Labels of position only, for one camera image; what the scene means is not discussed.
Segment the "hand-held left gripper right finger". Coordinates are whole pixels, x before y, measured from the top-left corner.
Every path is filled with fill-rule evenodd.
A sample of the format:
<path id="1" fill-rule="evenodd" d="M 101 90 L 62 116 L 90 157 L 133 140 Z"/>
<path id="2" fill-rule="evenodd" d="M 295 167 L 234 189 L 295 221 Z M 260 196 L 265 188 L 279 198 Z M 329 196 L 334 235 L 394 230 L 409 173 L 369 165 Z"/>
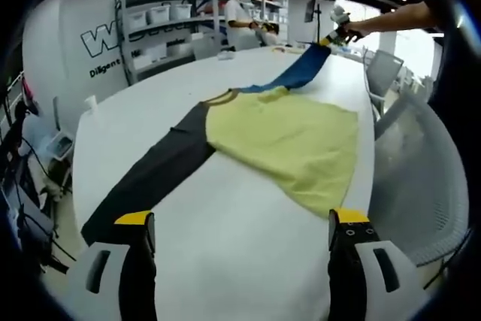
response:
<path id="1" fill-rule="evenodd" d="M 329 211 L 329 320 L 410 320 L 428 301 L 416 266 L 357 210 Z"/>

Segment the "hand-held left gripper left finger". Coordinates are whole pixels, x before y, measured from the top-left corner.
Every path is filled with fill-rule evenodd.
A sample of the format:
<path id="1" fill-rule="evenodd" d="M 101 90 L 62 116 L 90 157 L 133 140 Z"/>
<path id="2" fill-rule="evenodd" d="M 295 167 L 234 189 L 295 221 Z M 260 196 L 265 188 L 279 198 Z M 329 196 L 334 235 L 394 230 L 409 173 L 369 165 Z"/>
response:
<path id="1" fill-rule="evenodd" d="M 67 271 L 65 308 L 74 320 L 156 320 L 155 219 L 128 213 Z"/>

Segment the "person's right hand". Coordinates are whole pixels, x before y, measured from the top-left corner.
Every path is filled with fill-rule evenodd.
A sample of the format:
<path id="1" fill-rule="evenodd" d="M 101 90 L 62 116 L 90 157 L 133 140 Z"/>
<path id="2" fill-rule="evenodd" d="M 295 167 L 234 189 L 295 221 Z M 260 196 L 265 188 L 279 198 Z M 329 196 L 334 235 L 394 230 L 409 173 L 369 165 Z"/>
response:
<path id="1" fill-rule="evenodd" d="M 345 42 L 347 44 L 351 41 L 357 42 L 365 36 L 357 22 L 347 23 L 343 26 L 343 29 L 346 33 Z"/>

